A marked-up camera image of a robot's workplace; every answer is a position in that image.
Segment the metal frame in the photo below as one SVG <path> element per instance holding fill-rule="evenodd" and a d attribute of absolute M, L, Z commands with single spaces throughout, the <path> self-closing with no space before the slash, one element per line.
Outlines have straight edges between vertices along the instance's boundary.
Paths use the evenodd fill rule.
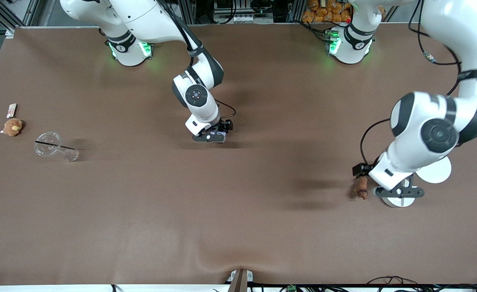
<path fill-rule="evenodd" d="M 398 10 L 399 6 L 392 6 L 387 11 L 387 16 L 385 17 L 384 22 L 390 22 L 390 19 L 394 16 L 395 12 Z"/>
<path fill-rule="evenodd" d="M 14 33 L 15 29 L 19 26 L 23 26 L 24 23 L 3 3 L 0 2 L 0 25 L 5 29 Z"/>
<path fill-rule="evenodd" d="M 307 0 L 294 0 L 292 8 L 287 13 L 287 21 L 302 20 L 303 13 L 307 9 Z"/>
<path fill-rule="evenodd" d="M 41 5 L 41 0 L 30 0 L 26 13 L 21 20 L 10 8 L 0 1 L 0 34 L 4 34 L 6 31 L 9 34 L 13 34 L 19 26 L 34 25 L 36 22 L 36 11 Z"/>
<path fill-rule="evenodd" d="M 196 23 L 196 3 L 191 0 L 179 0 L 179 7 L 185 24 Z"/>

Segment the brown stuffed animal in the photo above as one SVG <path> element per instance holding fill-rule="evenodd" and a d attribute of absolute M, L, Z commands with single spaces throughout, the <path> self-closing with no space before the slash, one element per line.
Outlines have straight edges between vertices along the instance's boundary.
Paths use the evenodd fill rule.
<path fill-rule="evenodd" d="M 8 136 L 16 136 L 22 129 L 23 123 L 18 118 L 9 119 L 6 124 L 4 124 L 4 129 L 2 130 Z"/>
<path fill-rule="evenodd" d="M 368 199 L 367 185 L 368 185 L 368 179 L 366 177 L 360 177 L 359 186 L 357 187 L 357 189 L 354 190 L 358 198 L 362 198 L 363 200 Z"/>

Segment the brown tablecloth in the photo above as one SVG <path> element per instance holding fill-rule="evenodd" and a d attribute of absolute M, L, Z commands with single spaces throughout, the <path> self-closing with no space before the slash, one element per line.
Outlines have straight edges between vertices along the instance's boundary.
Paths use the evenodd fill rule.
<path fill-rule="evenodd" d="M 184 126 L 182 43 L 126 68 L 96 29 L 5 41 L 0 130 L 14 102 L 26 127 L 0 134 L 0 284 L 221 283 L 236 268 L 264 283 L 477 283 L 477 140 L 451 153 L 448 181 L 417 180 L 426 196 L 409 208 L 352 198 L 363 131 L 409 91 L 448 91 L 455 68 L 425 61 L 403 24 L 382 25 L 357 65 L 298 25 L 193 30 L 224 67 L 213 95 L 238 111 L 224 145 Z M 46 131 L 80 161 L 36 155 Z M 391 141 L 374 129 L 368 158 Z"/>

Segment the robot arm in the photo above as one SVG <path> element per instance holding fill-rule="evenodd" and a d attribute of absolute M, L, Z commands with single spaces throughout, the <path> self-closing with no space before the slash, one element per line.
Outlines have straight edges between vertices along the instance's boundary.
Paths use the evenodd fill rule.
<path fill-rule="evenodd" d="M 379 6 L 398 6 L 413 0 L 348 0 L 354 7 L 352 21 L 346 26 L 336 26 L 331 30 L 339 36 L 335 45 L 329 47 L 329 54 L 345 64 L 358 63 L 368 54 L 372 37 L 381 23 Z"/>
<path fill-rule="evenodd" d="M 220 64 L 164 2 L 133 0 L 130 4 L 128 0 L 111 0 L 111 4 L 138 39 L 148 43 L 183 41 L 188 46 L 190 57 L 198 61 L 174 78 L 172 91 L 179 102 L 192 112 L 185 125 L 194 140 L 224 142 L 232 123 L 220 119 L 219 108 L 209 92 L 224 77 Z"/>
<path fill-rule="evenodd" d="M 369 172 L 386 190 L 477 137 L 477 1 L 424 0 L 423 26 L 459 57 L 458 97 L 412 92 L 394 106 L 395 140 Z"/>
<path fill-rule="evenodd" d="M 98 24 L 124 65 L 138 65 L 148 57 L 146 50 L 142 50 L 143 44 L 184 42 L 192 62 L 174 78 L 172 91 L 181 105 L 192 112 L 185 125 L 195 141 L 225 141 L 233 124 L 230 120 L 221 120 L 219 108 L 209 92 L 222 82 L 224 71 L 164 1 L 60 0 L 60 3 L 71 17 Z"/>

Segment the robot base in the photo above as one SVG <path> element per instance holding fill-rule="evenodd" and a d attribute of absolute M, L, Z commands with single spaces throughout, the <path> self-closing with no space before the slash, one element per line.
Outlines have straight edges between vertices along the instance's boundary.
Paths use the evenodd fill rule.
<path fill-rule="evenodd" d="M 147 44 L 146 42 L 139 40 L 136 40 L 135 43 L 129 47 L 127 52 L 120 52 L 120 50 L 125 49 L 124 47 L 113 47 L 111 44 L 108 44 L 108 46 L 112 50 L 112 56 L 114 59 L 128 67 L 137 66 L 143 63 L 146 59 L 152 59 L 154 52 L 154 44 Z"/>
<path fill-rule="evenodd" d="M 352 48 L 352 45 L 344 39 L 344 30 L 345 28 L 342 28 L 340 26 L 331 28 L 331 32 L 337 32 L 338 36 L 331 36 L 330 39 L 332 43 L 327 46 L 327 52 L 329 55 L 334 56 L 338 61 L 342 63 L 359 63 L 363 59 L 363 57 L 368 54 L 372 41 L 370 41 L 366 46 L 363 44 L 363 49 L 354 50 L 354 48 Z"/>
<path fill-rule="evenodd" d="M 416 198 L 424 196 L 424 190 L 413 185 L 413 175 L 404 179 L 392 190 L 387 191 L 383 187 L 376 187 L 372 192 L 392 208 L 408 207 Z"/>
<path fill-rule="evenodd" d="M 409 205 L 413 204 L 415 198 L 381 198 L 385 204 L 389 205 L 392 208 L 403 208 L 409 207 Z"/>

